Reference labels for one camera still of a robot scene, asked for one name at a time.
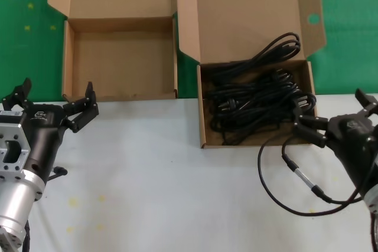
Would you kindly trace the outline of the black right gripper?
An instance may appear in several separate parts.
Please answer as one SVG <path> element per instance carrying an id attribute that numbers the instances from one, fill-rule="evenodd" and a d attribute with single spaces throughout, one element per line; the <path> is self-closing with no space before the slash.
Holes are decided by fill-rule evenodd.
<path id="1" fill-rule="evenodd" d="M 357 114 L 346 114 L 331 118 L 303 114 L 300 107 L 294 109 L 294 134 L 319 148 L 330 148 L 342 163 L 353 184 L 365 197 L 377 185 L 377 137 L 372 121 L 364 116 L 377 114 L 377 99 L 361 89 L 355 98 L 362 106 Z"/>

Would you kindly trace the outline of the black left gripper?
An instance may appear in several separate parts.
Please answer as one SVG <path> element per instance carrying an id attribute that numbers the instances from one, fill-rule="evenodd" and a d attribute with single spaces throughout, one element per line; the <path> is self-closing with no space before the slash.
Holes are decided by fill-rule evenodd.
<path id="1" fill-rule="evenodd" d="M 21 85 L 2 99 L 4 110 L 14 106 L 24 109 L 27 118 L 27 140 L 30 153 L 24 169 L 47 182 L 53 169 L 57 151 L 63 142 L 64 132 L 70 129 L 77 133 L 99 115 L 96 93 L 92 82 L 88 82 L 85 96 L 62 106 L 33 104 L 28 100 L 32 82 L 27 77 Z"/>

